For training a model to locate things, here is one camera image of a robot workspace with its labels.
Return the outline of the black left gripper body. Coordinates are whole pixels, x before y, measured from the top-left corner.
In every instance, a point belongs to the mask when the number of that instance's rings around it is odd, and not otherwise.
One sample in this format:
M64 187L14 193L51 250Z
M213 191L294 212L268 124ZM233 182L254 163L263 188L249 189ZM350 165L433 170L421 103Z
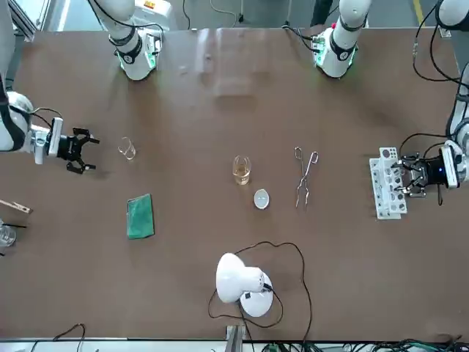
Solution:
M446 170L442 156L422 159L423 187L446 184Z

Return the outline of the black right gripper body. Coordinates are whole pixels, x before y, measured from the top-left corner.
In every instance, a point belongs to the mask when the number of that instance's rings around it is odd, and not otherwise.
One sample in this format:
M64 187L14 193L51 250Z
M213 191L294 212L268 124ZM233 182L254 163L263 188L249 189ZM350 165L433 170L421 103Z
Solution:
M77 136L60 136L57 157L66 161L78 161L81 158L81 140Z

